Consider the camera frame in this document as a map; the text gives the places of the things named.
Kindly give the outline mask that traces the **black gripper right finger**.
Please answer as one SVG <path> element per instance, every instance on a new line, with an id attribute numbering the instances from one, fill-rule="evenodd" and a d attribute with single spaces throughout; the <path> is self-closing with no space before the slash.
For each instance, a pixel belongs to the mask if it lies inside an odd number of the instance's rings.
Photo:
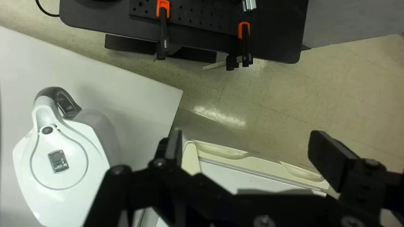
<path id="1" fill-rule="evenodd" d="M 308 157 L 346 205 L 377 215 L 382 209 L 404 215 L 403 174 L 382 161 L 361 157 L 326 131 L 310 133 Z"/>

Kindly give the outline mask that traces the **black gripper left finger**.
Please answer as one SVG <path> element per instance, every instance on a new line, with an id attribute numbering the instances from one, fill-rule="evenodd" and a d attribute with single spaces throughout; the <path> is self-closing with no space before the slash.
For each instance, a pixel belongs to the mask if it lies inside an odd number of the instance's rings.
<path id="1" fill-rule="evenodd" d="M 159 141 L 142 170 L 110 167 L 90 209 L 90 227 L 132 227 L 135 211 L 153 209 L 168 227 L 236 227 L 234 195 L 204 174 L 181 166 L 182 132 Z"/>

